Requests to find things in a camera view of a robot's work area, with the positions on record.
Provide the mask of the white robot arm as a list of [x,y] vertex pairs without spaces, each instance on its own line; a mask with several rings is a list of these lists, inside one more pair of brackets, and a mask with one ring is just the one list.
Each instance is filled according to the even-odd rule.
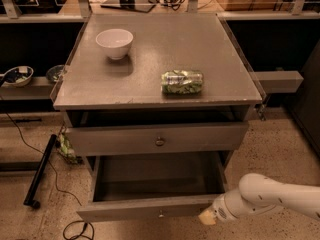
[[249,173],[239,180],[235,189],[215,198],[198,218],[204,225],[215,225],[217,221],[270,214],[283,208],[320,220],[320,187],[282,183]]

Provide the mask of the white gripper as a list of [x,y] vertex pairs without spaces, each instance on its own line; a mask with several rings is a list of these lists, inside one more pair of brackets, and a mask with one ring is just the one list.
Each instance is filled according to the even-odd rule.
[[240,190],[236,188],[218,196],[212,208],[204,209],[198,218],[202,224],[212,226],[217,223],[217,219],[222,222],[237,220],[249,215],[253,209],[254,205],[244,199]]

